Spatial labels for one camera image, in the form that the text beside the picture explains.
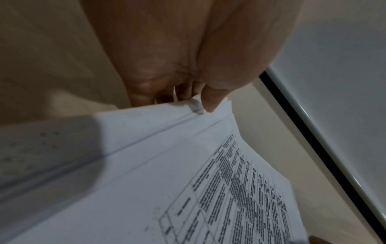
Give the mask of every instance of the white paper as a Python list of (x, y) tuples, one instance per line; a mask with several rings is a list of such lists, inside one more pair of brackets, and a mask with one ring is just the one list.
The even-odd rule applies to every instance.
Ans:
[[(35, 207), (100, 161), (86, 194)], [(307, 243), (290, 183), (241, 139), (230, 102), (17, 196), (0, 214), (7, 243)]]

